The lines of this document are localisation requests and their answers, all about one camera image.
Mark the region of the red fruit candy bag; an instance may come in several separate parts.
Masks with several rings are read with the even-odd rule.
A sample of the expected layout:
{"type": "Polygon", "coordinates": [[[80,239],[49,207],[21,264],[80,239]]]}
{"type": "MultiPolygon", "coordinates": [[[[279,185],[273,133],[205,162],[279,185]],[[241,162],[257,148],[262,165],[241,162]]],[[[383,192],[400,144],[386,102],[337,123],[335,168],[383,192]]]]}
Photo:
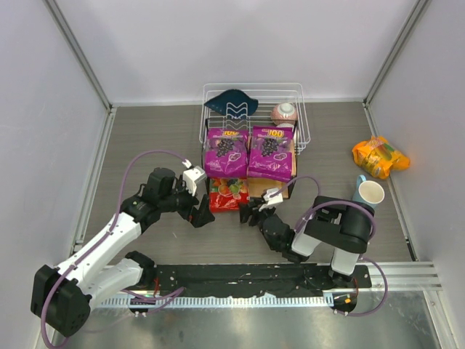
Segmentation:
{"type": "Polygon", "coordinates": [[[212,212],[239,210],[249,202],[246,178],[210,178],[209,208],[212,212]]]}

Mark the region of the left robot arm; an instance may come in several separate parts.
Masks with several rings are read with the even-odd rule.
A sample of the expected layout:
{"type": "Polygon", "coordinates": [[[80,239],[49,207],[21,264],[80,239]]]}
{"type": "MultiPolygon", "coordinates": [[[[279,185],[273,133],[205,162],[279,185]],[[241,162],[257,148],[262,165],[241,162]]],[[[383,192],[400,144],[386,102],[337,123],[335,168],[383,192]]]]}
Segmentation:
{"type": "Polygon", "coordinates": [[[180,176],[167,168],[154,169],[84,247],[55,267],[43,265],[34,276],[31,299],[31,312],[41,320],[41,333],[45,335],[47,327],[52,327],[71,337],[104,300],[131,286],[150,284],[155,263],[140,252],[128,253],[111,268],[107,264],[163,213],[176,212],[194,228],[213,222],[208,196],[196,196],[205,179],[201,167],[190,167],[180,176]]]}

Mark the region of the orange candy bag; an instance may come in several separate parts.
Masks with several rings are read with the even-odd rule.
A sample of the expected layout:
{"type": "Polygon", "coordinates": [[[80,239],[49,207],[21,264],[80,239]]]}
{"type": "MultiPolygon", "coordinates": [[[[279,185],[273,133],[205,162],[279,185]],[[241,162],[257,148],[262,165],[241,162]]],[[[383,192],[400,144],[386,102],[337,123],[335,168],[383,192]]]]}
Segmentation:
{"type": "Polygon", "coordinates": [[[387,179],[391,171],[404,171],[411,165],[411,160],[382,136],[372,136],[356,144],[352,148],[352,156],[361,169],[382,180],[387,179]]]}

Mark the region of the purple blackcurrant candy bag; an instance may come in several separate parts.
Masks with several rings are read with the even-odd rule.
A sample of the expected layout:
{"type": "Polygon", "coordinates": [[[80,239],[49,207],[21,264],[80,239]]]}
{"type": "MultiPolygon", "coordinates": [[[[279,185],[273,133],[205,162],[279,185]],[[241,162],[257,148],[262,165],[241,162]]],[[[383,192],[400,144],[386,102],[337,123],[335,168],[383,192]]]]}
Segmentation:
{"type": "Polygon", "coordinates": [[[246,177],[248,132],[211,128],[207,133],[204,170],[208,177],[246,177]]]}

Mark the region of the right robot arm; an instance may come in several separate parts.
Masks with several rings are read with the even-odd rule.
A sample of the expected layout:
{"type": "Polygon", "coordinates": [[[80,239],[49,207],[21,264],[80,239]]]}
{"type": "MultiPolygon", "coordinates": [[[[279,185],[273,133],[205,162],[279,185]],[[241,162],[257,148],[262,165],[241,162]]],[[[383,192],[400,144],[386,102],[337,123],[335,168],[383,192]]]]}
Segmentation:
{"type": "Polygon", "coordinates": [[[376,232],[375,209],[357,201],[317,196],[296,228],[284,223],[263,198],[239,205],[240,221],[256,226],[268,247],[289,262],[307,261],[316,247],[333,247],[328,271],[309,274],[306,282],[319,289],[359,287],[355,267],[376,232]]]}

